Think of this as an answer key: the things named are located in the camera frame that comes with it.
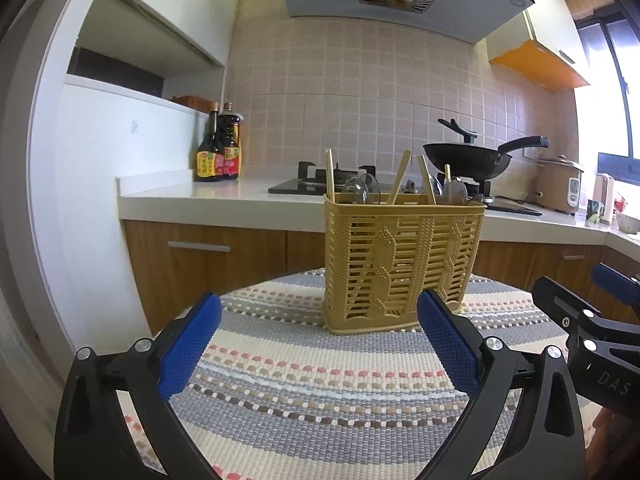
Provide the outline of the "person's hand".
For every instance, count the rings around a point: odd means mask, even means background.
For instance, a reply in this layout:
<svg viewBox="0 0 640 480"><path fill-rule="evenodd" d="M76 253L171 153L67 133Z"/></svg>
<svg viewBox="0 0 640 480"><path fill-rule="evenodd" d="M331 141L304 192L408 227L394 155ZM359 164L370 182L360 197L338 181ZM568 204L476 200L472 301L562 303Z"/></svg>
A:
<svg viewBox="0 0 640 480"><path fill-rule="evenodd" d="M616 448L632 426L634 426L632 419L617 414L608 408L601 408L600 413L592 423L594 434L591 444L596 448L607 448L608 450Z"/></svg>

